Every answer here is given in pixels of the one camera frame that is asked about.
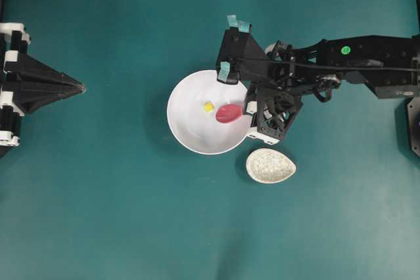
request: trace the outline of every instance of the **yellow cube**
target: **yellow cube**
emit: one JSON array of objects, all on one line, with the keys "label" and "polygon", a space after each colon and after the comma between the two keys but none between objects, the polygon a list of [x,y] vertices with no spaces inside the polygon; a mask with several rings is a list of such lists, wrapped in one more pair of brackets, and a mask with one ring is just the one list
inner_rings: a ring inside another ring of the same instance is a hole
[{"label": "yellow cube", "polygon": [[211,102],[206,102],[206,103],[204,104],[204,110],[205,110],[207,113],[211,113],[214,109],[215,109],[215,106],[213,105],[213,103],[211,103]]}]

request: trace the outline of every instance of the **black cable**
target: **black cable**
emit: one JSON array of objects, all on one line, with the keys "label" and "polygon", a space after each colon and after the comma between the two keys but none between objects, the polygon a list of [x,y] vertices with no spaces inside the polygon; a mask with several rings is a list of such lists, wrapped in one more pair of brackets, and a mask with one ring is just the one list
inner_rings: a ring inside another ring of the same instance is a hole
[{"label": "black cable", "polygon": [[383,71],[383,70],[389,70],[389,71],[414,71],[414,72],[420,72],[420,69],[413,69],[413,68],[390,68],[390,67],[341,67],[341,66],[319,66],[314,64],[301,64],[299,62],[283,62],[279,60],[263,60],[263,59],[246,59],[246,58],[236,58],[238,60],[243,61],[252,61],[252,62],[268,62],[270,64],[279,64],[279,65],[295,65],[298,67],[304,67],[304,68],[312,68],[312,69],[321,69],[321,70],[342,70],[342,71],[354,71],[354,70],[373,70],[373,71]]}]

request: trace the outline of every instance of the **green tabletop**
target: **green tabletop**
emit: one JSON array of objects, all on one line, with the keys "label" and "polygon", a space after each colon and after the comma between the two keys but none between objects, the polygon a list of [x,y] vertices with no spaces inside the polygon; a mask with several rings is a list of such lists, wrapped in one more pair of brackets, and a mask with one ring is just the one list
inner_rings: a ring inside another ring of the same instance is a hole
[{"label": "green tabletop", "polygon": [[214,68],[232,13],[262,47],[419,32],[415,0],[7,0],[29,54],[87,92],[26,117],[0,160],[0,279],[420,278],[403,100],[305,97],[276,185],[245,171],[258,141],[204,156],[172,136],[169,93]]}]

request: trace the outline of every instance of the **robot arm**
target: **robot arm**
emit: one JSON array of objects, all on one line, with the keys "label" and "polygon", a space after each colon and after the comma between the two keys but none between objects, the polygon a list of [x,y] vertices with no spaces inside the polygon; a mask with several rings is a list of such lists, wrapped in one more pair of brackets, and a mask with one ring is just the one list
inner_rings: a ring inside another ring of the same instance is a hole
[{"label": "robot arm", "polygon": [[322,40],[303,49],[278,41],[264,51],[250,33],[231,27],[216,67],[222,83],[251,82],[243,106],[253,116],[248,136],[275,144],[302,108],[302,96],[328,102],[342,81],[364,84],[378,98],[419,96],[420,37]]}]

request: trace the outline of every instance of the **green dot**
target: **green dot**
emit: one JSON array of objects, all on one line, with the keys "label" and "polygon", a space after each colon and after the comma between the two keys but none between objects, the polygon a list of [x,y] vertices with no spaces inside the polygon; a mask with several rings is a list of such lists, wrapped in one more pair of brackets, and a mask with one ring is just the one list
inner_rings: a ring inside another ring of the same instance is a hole
[{"label": "green dot", "polygon": [[341,54],[343,54],[343,55],[348,55],[348,54],[350,54],[351,51],[352,51],[352,49],[350,48],[350,46],[343,46],[341,48]]}]

